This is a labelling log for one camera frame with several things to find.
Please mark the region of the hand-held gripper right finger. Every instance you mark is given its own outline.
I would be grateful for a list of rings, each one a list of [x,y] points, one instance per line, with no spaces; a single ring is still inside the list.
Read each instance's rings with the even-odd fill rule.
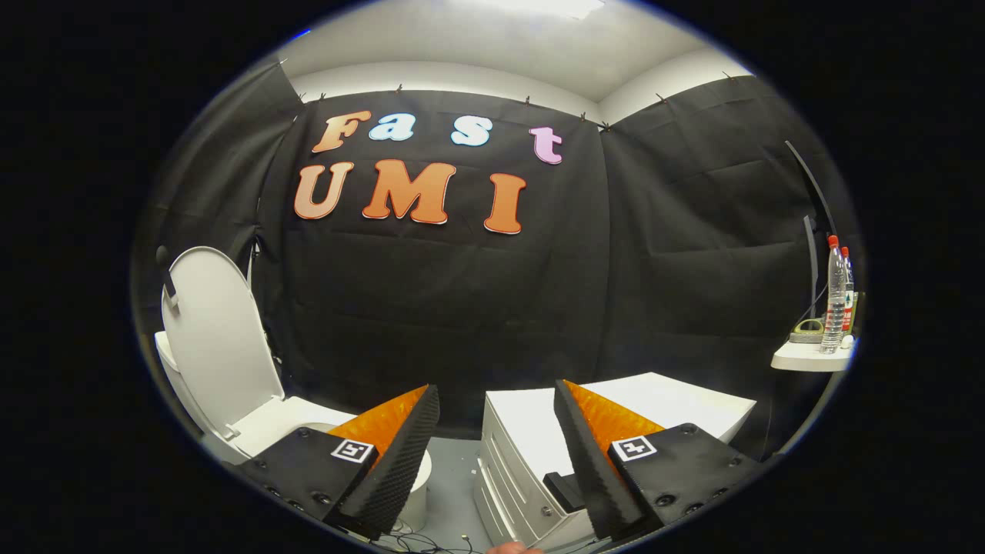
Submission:
[[[556,381],[553,411],[598,539],[680,526],[766,470],[697,424],[666,428],[570,381]]]

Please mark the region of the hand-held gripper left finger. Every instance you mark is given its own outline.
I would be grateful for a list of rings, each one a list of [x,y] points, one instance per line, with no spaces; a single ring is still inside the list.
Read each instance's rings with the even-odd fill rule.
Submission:
[[[235,475],[310,519],[377,540],[407,504],[439,415],[439,390],[424,385],[329,432],[299,426]]]

